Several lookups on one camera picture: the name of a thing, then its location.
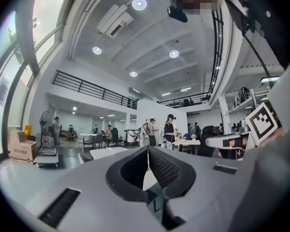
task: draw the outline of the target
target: cable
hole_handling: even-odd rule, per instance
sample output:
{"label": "cable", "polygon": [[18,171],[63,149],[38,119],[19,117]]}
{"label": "cable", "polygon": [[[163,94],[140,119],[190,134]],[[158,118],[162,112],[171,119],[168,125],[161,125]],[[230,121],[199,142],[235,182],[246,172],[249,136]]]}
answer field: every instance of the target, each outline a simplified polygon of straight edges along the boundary
{"label": "cable", "polygon": [[269,82],[270,82],[270,87],[271,89],[273,88],[273,82],[272,82],[272,79],[271,79],[271,75],[270,73],[268,72],[263,60],[261,59],[260,55],[258,54],[257,50],[255,49],[255,47],[253,46],[253,44],[250,42],[250,40],[247,38],[247,36],[244,34],[244,38],[247,40],[248,44],[250,45],[251,49],[253,50],[253,52],[256,54],[257,58],[259,59],[262,67],[264,68],[264,71],[265,71],[265,74],[267,76],[267,78],[269,78]]}

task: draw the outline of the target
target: white column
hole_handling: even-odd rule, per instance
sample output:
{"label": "white column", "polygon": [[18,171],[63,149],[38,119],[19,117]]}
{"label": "white column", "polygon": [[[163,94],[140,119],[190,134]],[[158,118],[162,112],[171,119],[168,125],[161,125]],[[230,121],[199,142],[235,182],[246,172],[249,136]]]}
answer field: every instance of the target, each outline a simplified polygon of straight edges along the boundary
{"label": "white column", "polygon": [[130,113],[126,114],[126,130],[131,129],[130,128],[130,116],[131,116]]}
{"label": "white column", "polygon": [[218,100],[222,114],[224,134],[230,134],[231,133],[230,117],[226,97],[224,95],[220,95]]}

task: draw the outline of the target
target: fluorescent light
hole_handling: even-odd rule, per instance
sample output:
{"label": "fluorescent light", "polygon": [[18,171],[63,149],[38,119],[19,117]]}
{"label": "fluorescent light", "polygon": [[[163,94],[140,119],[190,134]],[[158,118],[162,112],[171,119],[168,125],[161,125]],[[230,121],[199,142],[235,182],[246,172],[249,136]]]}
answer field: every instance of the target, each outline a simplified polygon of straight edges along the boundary
{"label": "fluorescent light", "polygon": [[187,90],[191,89],[190,87],[182,89],[180,92],[186,92]]}
{"label": "fluorescent light", "polygon": [[172,50],[171,52],[170,52],[170,57],[171,58],[176,58],[176,57],[178,57],[179,56],[179,52],[177,51],[177,50]]}
{"label": "fluorescent light", "polygon": [[100,55],[100,54],[102,53],[102,49],[101,49],[99,46],[94,46],[94,47],[92,48],[92,52],[93,52],[94,54]]}
{"label": "fluorescent light", "polygon": [[[279,76],[273,76],[270,79],[271,79],[272,82],[274,82],[274,81],[277,81],[279,79]],[[262,83],[267,83],[267,82],[270,81],[270,79],[267,78],[267,77],[264,77],[264,78],[261,79],[261,82]]]}
{"label": "fluorescent light", "polygon": [[137,76],[137,73],[136,72],[130,72],[130,76],[136,77]]}
{"label": "fluorescent light", "polygon": [[135,10],[143,10],[147,7],[147,1],[146,0],[133,0],[132,7]]}

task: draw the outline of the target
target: man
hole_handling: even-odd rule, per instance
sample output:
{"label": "man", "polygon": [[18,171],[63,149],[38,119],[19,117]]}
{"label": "man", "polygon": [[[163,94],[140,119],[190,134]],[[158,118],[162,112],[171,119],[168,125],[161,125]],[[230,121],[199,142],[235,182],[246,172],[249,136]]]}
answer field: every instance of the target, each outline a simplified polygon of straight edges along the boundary
{"label": "man", "polygon": [[168,119],[164,124],[164,138],[166,141],[161,145],[161,147],[165,147],[167,149],[173,149],[172,143],[175,141],[174,128],[172,124],[173,119],[173,114],[169,114]]}
{"label": "man", "polygon": [[158,130],[155,129],[154,122],[155,122],[155,120],[153,118],[151,118],[150,123],[149,123],[149,134],[148,134],[150,146],[156,146],[155,131],[158,131]]}
{"label": "man", "polygon": [[59,145],[59,135],[60,135],[61,123],[60,123],[58,117],[55,118],[55,123],[53,126],[54,126],[54,142],[55,142],[55,145]]}

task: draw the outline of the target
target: white ceiling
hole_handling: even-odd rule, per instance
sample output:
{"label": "white ceiling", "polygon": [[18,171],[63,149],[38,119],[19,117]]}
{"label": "white ceiling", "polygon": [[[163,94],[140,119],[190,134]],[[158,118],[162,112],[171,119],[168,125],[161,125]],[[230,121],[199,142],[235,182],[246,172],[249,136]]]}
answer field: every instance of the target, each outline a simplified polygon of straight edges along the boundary
{"label": "white ceiling", "polygon": [[86,103],[80,103],[78,101],[69,100],[63,97],[54,96],[48,94],[49,102],[59,111],[72,113],[73,107],[76,106],[77,110],[75,114],[88,116],[92,118],[105,117],[109,120],[122,120],[126,119],[126,114],[98,106],[93,106]]}
{"label": "white ceiling", "polygon": [[[129,0],[101,0],[81,33],[75,57],[108,71],[131,87],[146,86],[160,101],[186,95],[177,91],[187,87],[192,87],[189,94],[200,93],[203,82],[207,91],[214,59],[214,31],[202,23],[199,15],[189,18],[188,23],[170,18],[170,0],[146,1],[142,11],[128,6],[127,12],[134,20],[112,39],[99,33],[96,26],[113,4],[121,6]],[[92,53],[95,45],[101,47],[101,55]],[[178,58],[170,58],[173,49],[179,51]],[[131,71],[138,76],[130,77]]]}

